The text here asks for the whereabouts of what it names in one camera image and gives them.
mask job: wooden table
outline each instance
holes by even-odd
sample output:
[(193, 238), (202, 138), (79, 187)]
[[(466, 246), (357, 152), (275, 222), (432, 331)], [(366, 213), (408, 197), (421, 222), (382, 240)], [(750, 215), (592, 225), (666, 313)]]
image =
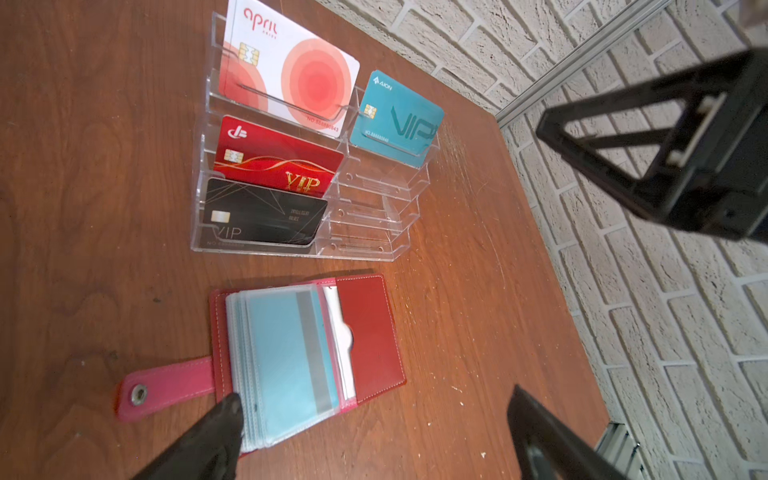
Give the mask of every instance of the wooden table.
[[(272, 3), (281, 8), (278, 2)], [(494, 118), (319, 4), (282, 11), (445, 109), (394, 263), (195, 253), (209, 2), (0, 6), (0, 477), (127, 478), (213, 396), (119, 423), (137, 369), (210, 354), (207, 294), (379, 271), (408, 384), (240, 462), (239, 478), (510, 478), (521, 383), (587, 442), (607, 413)]]

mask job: credit card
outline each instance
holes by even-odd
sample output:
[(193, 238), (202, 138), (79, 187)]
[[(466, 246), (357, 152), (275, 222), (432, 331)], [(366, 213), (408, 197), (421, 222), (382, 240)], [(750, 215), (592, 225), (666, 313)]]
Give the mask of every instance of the credit card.
[(309, 245), (328, 202), (220, 178), (208, 180), (204, 223), (224, 240)]
[(229, 180), (322, 197), (344, 154), (227, 115), (214, 170)]
[(360, 63), (257, 0), (230, 0), (220, 67), (225, 97), (338, 137)]
[(349, 141), (417, 168), (445, 116), (442, 108), (380, 70), (371, 74), (360, 109)]

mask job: clear acrylic slot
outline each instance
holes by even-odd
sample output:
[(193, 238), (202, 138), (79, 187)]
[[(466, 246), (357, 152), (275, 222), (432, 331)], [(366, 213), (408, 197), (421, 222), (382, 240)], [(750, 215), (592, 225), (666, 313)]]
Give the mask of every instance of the clear acrylic slot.
[[(410, 247), (409, 228), (420, 216), (418, 195), (429, 185), (427, 165), (439, 149), (437, 136), (422, 154), (423, 165), (414, 168), (349, 144), (349, 135), (360, 114), (363, 90), (358, 87), (353, 89), (349, 105), (339, 109), (339, 114), (346, 114), (346, 119), (338, 138), (224, 97), (218, 90), (218, 78), (222, 55), (226, 55), (223, 51), (225, 23), (225, 17), (214, 12), (207, 55), (204, 110), (196, 129), (199, 158), (193, 162), (192, 249), (383, 261), (393, 261), (406, 252)], [(269, 97), (262, 92), (251, 93)], [(272, 97), (269, 100), (280, 101)], [(344, 161), (324, 196), (328, 207), (310, 245), (231, 240), (220, 235), (215, 224), (204, 221), (207, 181), (212, 177), (223, 179), (221, 173), (214, 171), (214, 158), (225, 115), (344, 153)]]

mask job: card chip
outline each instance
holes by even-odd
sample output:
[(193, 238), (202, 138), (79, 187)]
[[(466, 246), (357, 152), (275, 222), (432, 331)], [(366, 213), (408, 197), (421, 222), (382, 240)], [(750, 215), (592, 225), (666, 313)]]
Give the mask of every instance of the card chip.
[(224, 160), (232, 162), (233, 164), (242, 164), (243, 163), (243, 152), (230, 150), (227, 148), (224, 151)]
[(259, 51), (243, 42), (240, 43), (240, 51), (237, 53), (237, 57), (242, 61), (252, 64), (254, 67), (259, 64)]
[(216, 222), (216, 223), (229, 223), (230, 213), (222, 212), (220, 210), (213, 210), (210, 212), (210, 221)]
[(362, 114), (368, 118), (374, 118), (376, 116), (376, 107), (366, 105), (366, 108), (362, 111)]

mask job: teal vip card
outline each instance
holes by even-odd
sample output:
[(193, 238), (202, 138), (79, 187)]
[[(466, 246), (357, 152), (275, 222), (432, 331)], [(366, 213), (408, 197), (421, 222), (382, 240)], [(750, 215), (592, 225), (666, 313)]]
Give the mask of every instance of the teal vip card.
[(445, 115), (442, 108), (379, 70), (371, 74), (349, 141), (421, 167)]

